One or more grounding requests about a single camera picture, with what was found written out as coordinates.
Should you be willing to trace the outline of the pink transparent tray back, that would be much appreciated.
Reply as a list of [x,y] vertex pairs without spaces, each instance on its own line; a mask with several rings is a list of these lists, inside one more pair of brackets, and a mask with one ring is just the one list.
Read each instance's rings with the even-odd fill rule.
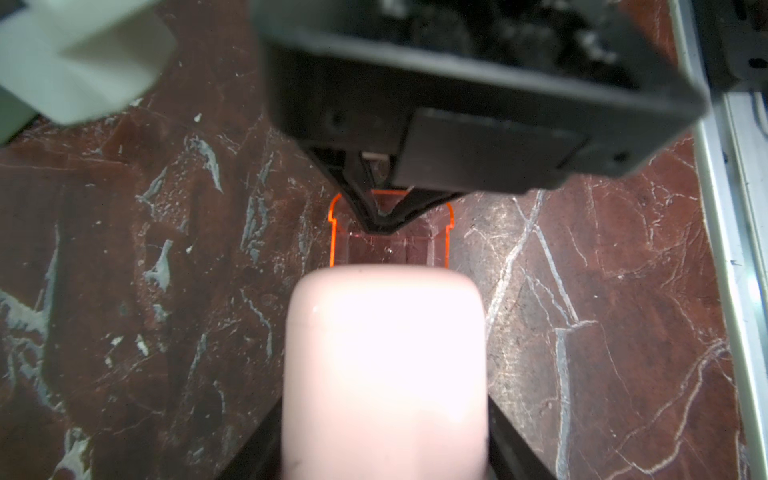
[[391,235],[366,232],[346,200],[336,195],[328,209],[331,267],[351,264],[450,266],[451,204],[441,205]]

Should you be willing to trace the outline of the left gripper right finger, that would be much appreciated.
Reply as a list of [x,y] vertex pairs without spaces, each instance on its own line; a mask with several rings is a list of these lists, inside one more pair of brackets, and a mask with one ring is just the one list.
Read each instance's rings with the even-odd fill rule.
[[556,480],[492,398],[488,427],[489,479]]

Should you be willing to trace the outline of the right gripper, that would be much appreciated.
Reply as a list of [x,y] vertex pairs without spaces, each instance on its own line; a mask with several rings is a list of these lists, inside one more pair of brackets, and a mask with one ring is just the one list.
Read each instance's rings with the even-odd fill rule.
[[[606,1],[254,1],[273,124],[366,231],[476,191],[627,175],[699,119],[702,94]],[[389,161],[374,194],[374,155]]]

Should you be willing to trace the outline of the pink sharpener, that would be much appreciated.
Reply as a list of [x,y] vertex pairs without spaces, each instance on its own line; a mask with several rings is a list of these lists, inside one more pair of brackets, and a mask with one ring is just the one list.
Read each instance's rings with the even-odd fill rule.
[[291,296],[286,479],[481,479],[488,468],[482,299],[445,268],[315,271]]

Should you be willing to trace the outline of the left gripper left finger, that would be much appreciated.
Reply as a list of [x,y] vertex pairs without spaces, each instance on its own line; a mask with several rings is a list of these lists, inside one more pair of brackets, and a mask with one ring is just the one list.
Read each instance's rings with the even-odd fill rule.
[[281,420],[282,400],[278,400],[216,479],[279,479],[281,470]]

